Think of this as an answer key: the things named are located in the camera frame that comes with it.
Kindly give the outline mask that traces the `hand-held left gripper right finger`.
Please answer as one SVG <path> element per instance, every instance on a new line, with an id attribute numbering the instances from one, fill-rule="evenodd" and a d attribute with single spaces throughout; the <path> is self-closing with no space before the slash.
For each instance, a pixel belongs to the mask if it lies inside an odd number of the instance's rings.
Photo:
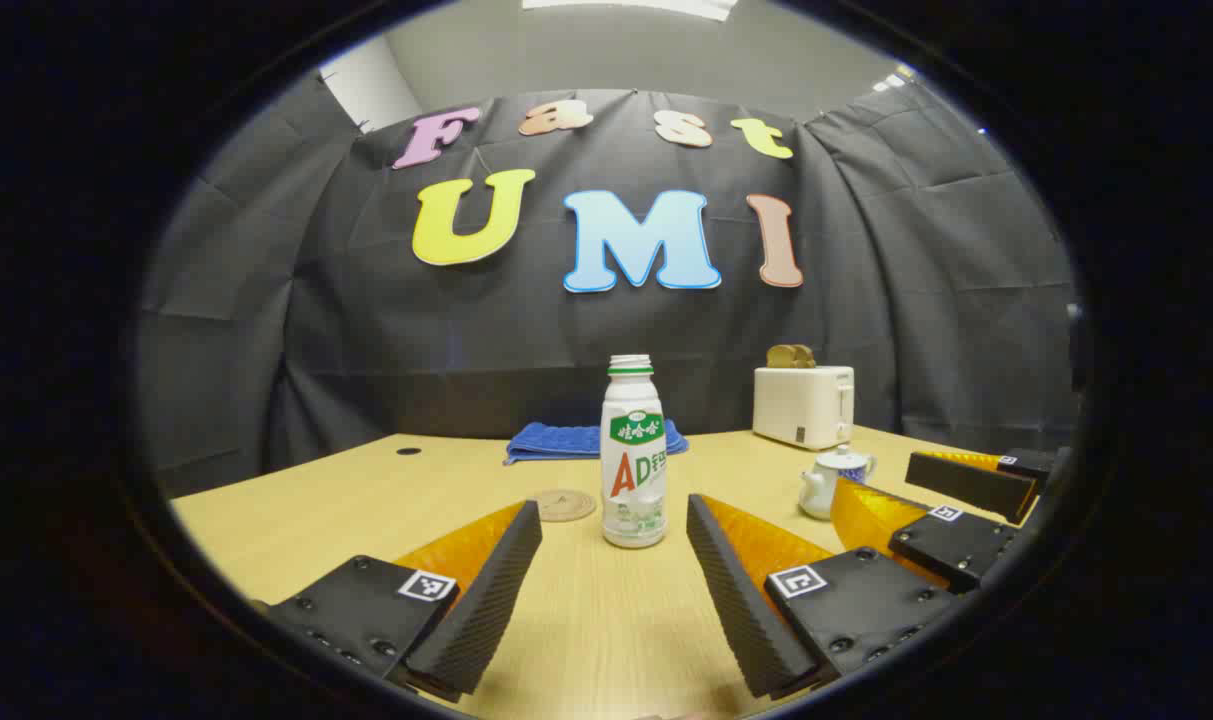
<path id="1" fill-rule="evenodd" d="M 685 532 L 756 697 L 875 665 L 957 601 L 875 548 L 827 552 L 707 495 L 689 496 Z"/>

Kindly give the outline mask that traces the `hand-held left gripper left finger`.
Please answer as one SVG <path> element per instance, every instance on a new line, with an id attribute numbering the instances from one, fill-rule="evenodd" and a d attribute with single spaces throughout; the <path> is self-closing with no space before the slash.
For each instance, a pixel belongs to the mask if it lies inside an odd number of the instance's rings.
<path id="1" fill-rule="evenodd" d="M 382 682 L 456 702 L 491 664 L 541 542 L 537 502 L 522 501 L 394 561 L 347 559 L 266 615 Z"/>

